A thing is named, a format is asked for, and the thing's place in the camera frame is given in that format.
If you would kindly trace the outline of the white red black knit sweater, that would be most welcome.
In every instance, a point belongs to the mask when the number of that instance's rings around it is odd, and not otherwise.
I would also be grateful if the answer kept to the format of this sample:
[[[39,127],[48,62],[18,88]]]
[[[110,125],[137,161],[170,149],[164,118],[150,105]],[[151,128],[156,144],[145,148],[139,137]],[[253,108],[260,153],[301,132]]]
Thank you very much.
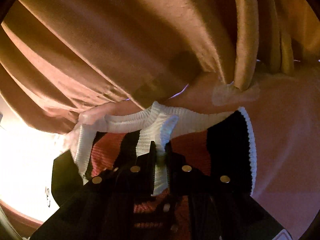
[[[163,105],[154,102],[149,108],[127,116],[106,115],[93,124],[80,126],[75,163],[84,176],[91,158],[93,141],[97,133],[122,134],[122,143],[129,144],[136,156],[148,152],[151,141],[156,144],[153,194],[146,202],[135,203],[134,213],[142,222],[136,226],[150,231],[148,239],[164,237],[171,233],[176,222],[176,206],[184,196],[173,196],[169,189],[169,171],[166,165],[167,144],[172,151],[181,154],[190,165],[205,175],[210,174],[210,156],[206,149],[209,142],[213,146],[226,146],[228,143],[249,142],[251,168],[257,162],[252,155],[255,146],[253,131],[248,129],[248,114],[244,108],[234,112],[219,114],[199,114],[180,117],[163,110]],[[116,168],[116,156],[112,167]]]

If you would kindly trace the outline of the pink white patterned bedsheet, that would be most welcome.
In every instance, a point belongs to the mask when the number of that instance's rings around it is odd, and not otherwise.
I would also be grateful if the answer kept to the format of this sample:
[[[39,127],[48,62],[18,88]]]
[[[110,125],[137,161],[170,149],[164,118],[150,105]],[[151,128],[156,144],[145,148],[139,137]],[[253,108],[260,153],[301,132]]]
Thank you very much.
[[[294,239],[319,239],[319,66],[299,66],[293,76],[255,74],[241,92],[214,73],[167,79],[163,110],[184,117],[245,106],[255,132],[253,196]]]

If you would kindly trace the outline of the orange satin curtain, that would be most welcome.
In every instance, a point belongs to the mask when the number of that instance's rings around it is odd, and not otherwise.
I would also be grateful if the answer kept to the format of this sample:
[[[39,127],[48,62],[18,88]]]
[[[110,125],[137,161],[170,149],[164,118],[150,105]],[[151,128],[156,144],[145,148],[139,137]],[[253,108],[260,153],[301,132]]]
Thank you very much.
[[[202,72],[246,90],[255,72],[318,58],[314,0],[13,0],[1,96],[29,126],[63,134],[87,109],[146,108]]]

